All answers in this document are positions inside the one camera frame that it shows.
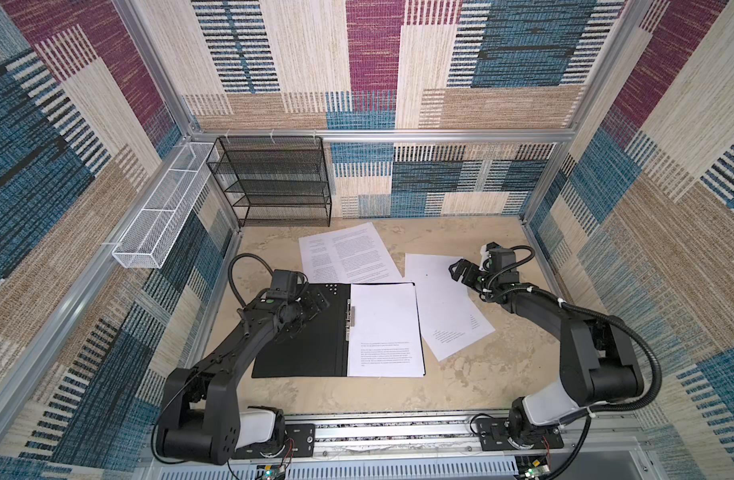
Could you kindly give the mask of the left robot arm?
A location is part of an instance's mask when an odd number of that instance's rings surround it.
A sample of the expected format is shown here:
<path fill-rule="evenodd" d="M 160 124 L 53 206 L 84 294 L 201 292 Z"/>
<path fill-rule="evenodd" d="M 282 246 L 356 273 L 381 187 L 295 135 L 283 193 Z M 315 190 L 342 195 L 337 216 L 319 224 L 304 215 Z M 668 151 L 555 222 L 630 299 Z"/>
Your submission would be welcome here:
<path fill-rule="evenodd" d="M 162 464 L 223 465 L 239 449 L 255 447 L 274 457 L 290 448 L 284 413 L 273 407 L 242 408 L 238 387 L 269 343 L 294 337 L 325 312 L 323 288 L 299 271 L 269 268 L 269 287 L 251 301 L 239 297 L 239 324 L 205 358 L 167 377 L 162 406 L 150 438 Z"/>

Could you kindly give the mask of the orange black file folder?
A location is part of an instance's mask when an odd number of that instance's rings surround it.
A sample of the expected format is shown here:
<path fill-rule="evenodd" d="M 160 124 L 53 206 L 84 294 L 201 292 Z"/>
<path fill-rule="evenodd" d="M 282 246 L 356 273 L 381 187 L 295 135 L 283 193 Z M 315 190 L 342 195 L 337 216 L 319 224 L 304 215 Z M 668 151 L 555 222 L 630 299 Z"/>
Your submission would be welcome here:
<path fill-rule="evenodd" d="M 353 284 L 318 284 L 330 303 L 298 334 L 283 334 L 256 357 L 254 379 L 289 377 L 349 377 L 348 333 L 352 324 L 350 292 Z"/>

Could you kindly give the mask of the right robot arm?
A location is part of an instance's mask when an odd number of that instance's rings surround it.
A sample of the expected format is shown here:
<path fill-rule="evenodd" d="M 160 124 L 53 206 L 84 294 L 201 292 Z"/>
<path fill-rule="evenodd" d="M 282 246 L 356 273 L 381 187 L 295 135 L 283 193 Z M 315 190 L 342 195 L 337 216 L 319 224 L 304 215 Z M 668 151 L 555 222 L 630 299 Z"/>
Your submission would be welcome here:
<path fill-rule="evenodd" d="M 490 242 L 483 246 L 479 264 L 460 259 L 448 267 L 451 279 L 483 302 L 533 322 L 560 343 L 558 379 L 512 403 L 506 424 L 509 441 L 526 449 L 577 419 L 636 411 L 653 403 L 663 383 L 654 349 L 622 319 L 521 281 L 523 262 L 517 250 Z"/>

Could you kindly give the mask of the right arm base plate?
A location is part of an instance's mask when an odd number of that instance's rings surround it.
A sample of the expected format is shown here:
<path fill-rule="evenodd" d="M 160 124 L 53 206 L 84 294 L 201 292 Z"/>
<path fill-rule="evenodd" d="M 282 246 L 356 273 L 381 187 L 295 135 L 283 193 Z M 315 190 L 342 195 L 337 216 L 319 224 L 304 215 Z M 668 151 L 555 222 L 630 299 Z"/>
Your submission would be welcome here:
<path fill-rule="evenodd" d="M 469 421 L 483 451 L 550 450 L 565 446 L 557 426 L 534 426 L 526 421 L 478 414 Z"/>

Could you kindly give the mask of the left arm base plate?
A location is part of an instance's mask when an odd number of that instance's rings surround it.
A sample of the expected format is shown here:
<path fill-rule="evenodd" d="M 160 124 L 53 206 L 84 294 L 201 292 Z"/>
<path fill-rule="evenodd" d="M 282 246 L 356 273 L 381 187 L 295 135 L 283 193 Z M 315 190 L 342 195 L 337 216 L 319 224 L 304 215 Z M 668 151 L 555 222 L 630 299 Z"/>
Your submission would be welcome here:
<path fill-rule="evenodd" d="M 238 448 L 233 460 L 281 460 L 283 457 L 310 458 L 314 454 L 316 426 L 313 423 L 287 424 L 282 433 L 275 432 L 265 443 Z"/>

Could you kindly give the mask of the blank-side white sheet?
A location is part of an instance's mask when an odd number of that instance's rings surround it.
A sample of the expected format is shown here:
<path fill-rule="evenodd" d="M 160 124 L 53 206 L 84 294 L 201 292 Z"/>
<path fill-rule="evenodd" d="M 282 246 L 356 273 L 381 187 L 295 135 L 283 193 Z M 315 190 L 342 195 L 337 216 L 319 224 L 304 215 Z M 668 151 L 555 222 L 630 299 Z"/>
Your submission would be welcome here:
<path fill-rule="evenodd" d="M 416 287 L 421 334 L 439 362 L 495 332 L 467 287 L 451 278 L 449 266 L 457 261 L 452 256 L 405 255 L 405 279 Z"/>

